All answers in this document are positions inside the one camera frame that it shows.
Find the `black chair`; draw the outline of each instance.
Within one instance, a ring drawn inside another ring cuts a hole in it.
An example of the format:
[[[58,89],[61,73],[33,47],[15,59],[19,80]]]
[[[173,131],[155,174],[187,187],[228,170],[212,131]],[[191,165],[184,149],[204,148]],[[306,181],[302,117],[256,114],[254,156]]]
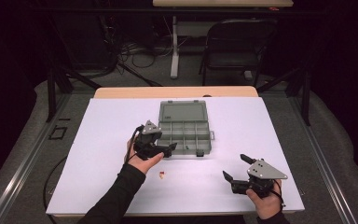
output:
[[[275,20],[232,19],[220,21],[208,32],[200,73],[206,70],[255,71],[257,84],[266,47],[275,36]]]

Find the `hand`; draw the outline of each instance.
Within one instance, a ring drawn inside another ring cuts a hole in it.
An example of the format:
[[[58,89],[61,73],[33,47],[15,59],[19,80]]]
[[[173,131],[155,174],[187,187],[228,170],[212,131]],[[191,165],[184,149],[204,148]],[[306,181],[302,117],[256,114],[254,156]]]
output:
[[[131,140],[127,142],[127,148],[130,146]],[[148,159],[147,161],[143,161],[141,158],[139,158],[137,155],[135,155],[135,150],[133,149],[133,144],[130,150],[130,160],[128,161],[129,165],[132,165],[142,173],[146,174],[147,171],[152,168],[152,166],[156,165],[159,161],[162,160],[164,157],[164,153],[160,152],[153,158]]]
[[[277,179],[273,188],[273,190],[280,195],[281,185],[282,181]],[[261,219],[273,217],[281,211],[281,199],[273,193],[270,193],[268,197],[261,199],[252,189],[247,189],[246,195],[248,195],[255,204],[255,210]]]

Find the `table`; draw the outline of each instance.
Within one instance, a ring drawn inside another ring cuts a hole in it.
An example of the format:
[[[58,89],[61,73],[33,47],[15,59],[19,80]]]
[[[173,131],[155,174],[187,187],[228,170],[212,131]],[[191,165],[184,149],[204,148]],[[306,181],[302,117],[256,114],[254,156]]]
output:
[[[283,194],[285,212],[304,210],[267,109],[255,88],[146,87],[96,91],[47,213],[54,216],[87,213],[116,179],[133,130],[148,119],[158,119],[161,101],[189,99],[206,102],[210,127],[216,136],[211,154],[204,158],[172,157],[152,167],[126,216],[254,212],[252,202],[246,196],[233,194],[222,175],[225,170],[236,179],[249,178],[245,171],[250,165],[241,161],[241,153],[264,158],[288,175],[282,186],[282,191],[287,192]],[[161,171],[165,173],[163,179],[159,177]]]
[[[292,0],[153,0],[154,7],[291,7],[292,5]],[[173,16],[171,78],[178,78],[179,51],[177,36],[191,35],[193,32],[195,32],[193,34],[196,36],[206,35],[212,25],[213,22],[203,21],[196,23],[195,29],[193,29],[187,22],[184,26],[190,28],[181,33],[178,31],[179,24],[176,16]]]

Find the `chair backrest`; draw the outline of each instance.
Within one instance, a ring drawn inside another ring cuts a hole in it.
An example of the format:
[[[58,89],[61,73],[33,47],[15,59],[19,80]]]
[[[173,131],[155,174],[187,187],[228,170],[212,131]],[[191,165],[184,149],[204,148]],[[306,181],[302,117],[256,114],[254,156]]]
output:
[[[208,32],[211,50],[261,50],[276,33],[275,20],[231,19],[220,21]]]

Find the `black sleeve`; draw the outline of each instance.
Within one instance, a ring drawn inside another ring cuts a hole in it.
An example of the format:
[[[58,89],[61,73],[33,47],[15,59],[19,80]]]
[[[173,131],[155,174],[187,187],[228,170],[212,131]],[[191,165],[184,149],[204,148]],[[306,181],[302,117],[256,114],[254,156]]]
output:
[[[145,178],[144,173],[124,164],[110,190],[78,223],[119,223]]]
[[[275,216],[261,219],[260,217],[257,218],[258,224],[290,224],[290,222],[284,217],[282,212],[277,213]]]

